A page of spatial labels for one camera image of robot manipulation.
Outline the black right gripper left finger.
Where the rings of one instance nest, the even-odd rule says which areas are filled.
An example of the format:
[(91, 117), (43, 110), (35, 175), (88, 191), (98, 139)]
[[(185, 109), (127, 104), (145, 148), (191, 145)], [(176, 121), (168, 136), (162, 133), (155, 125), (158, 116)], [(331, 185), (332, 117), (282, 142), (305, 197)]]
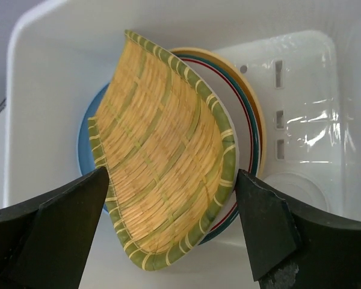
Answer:
[(101, 167), (0, 209), (0, 288), (78, 288), (108, 186)]

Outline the fan-shaped bamboo tray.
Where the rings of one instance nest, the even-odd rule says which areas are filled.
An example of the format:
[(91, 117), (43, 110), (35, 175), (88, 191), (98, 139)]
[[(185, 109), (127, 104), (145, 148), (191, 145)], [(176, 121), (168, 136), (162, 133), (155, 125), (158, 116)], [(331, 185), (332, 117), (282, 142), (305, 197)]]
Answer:
[(233, 123), (205, 80), (127, 30), (88, 133), (94, 165), (110, 178), (105, 205), (128, 258), (155, 271), (196, 247), (238, 172)]

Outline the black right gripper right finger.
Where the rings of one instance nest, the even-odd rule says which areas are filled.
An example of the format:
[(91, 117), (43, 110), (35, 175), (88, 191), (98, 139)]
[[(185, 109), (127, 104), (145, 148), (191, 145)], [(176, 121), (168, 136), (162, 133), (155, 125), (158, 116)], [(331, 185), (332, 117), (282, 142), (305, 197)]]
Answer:
[(361, 288), (361, 222), (294, 199), (238, 172), (236, 201), (261, 288)]

